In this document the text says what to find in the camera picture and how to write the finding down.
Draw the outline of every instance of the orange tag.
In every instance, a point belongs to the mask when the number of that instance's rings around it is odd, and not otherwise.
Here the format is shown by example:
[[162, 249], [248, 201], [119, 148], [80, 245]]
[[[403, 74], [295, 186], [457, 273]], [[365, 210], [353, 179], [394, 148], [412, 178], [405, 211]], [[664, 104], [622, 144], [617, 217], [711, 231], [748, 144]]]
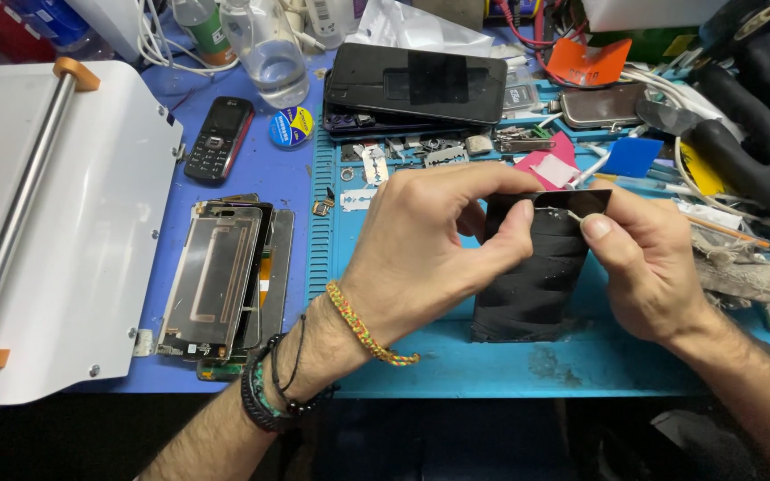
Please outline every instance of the orange tag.
[[631, 38], [625, 38], [601, 49], [588, 48], [561, 38], [551, 51], [549, 72], [580, 86], [609, 84], [619, 80]]

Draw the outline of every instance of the metal rod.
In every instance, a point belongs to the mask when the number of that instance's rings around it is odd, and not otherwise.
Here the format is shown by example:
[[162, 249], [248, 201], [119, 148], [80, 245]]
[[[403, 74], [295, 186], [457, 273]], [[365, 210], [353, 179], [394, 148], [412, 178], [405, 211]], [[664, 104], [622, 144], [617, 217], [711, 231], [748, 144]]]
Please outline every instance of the metal rod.
[[37, 192], [37, 185], [40, 183], [46, 161], [49, 159], [49, 152], [58, 131], [58, 124], [67, 109], [75, 85], [76, 79], [71, 74], [61, 75], [56, 91], [52, 94], [52, 100], [49, 102], [44, 122], [40, 126], [40, 132], [37, 133], [37, 139], [34, 141], [26, 169], [22, 173], [20, 185], [17, 187], [14, 199], [8, 209], [8, 215], [5, 217], [4, 226], [0, 232], [0, 290], [15, 247], [20, 239], [26, 215], [31, 209], [34, 194]]

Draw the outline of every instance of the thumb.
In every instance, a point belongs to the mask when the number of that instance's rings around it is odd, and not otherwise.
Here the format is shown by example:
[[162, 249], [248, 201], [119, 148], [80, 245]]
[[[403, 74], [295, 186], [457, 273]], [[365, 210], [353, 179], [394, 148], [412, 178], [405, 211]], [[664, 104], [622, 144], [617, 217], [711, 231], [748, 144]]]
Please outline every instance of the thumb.
[[649, 266], [643, 249], [614, 219], [590, 214], [581, 221], [581, 232], [608, 276], [630, 285], [645, 280]]
[[534, 244], [530, 239], [530, 224], [533, 222], [533, 202], [519, 200], [510, 208], [498, 232], [479, 248], [471, 249], [474, 255], [480, 257], [476, 265], [483, 270], [481, 275], [495, 277], [534, 253]]

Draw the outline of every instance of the black smartphone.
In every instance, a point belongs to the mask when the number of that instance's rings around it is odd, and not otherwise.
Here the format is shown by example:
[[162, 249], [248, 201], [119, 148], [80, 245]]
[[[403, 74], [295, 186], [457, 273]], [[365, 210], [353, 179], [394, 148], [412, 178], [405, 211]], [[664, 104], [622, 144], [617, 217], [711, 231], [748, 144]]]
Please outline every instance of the black smartphone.
[[344, 44], [324, 100], [374, 113], [495, 125], [506, 83], [507, 63], [497, 58]]
[[189, 152], [183, 173], [210, 185], [225, 181], [252, 118], [254, 105], [248, 100], [216, 97]]

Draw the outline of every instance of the beaded bracelet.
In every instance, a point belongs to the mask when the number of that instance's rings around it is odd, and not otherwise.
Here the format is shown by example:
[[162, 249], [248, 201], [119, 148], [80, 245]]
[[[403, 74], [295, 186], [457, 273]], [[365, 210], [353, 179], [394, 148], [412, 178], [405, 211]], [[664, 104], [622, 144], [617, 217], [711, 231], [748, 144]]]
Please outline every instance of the beaded bracelet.
[[415, 364], [421, 360], [421, 356], [419, 356], [418, 353], [411, 356], [400, 356], [391, 349], [383, 347], [378, 342], [374, 341], [373, 337], [370, 336], [369, 330], [365, 327], [365, 324], [361, 322], [361, 318], [359, 318], [358, 314], [356, 314], [349, 306], [349, 301], [347, 301], [347, 299], [343, 297], [343, 294], [340, 293], [336, 280], [332, 279], [326, 285], [326, 292], [328, 292], [329, 299], [332, 300], [338, 312], [340, 312], [340, 316], [347, 321], [349, 327], [352, 328], [352, 332], [358, 337], [358, 341], [367, 347], [367, 350], [373, 357], [380, 361], [387, 362], [391, 366], [409, 366], [410, 364]]

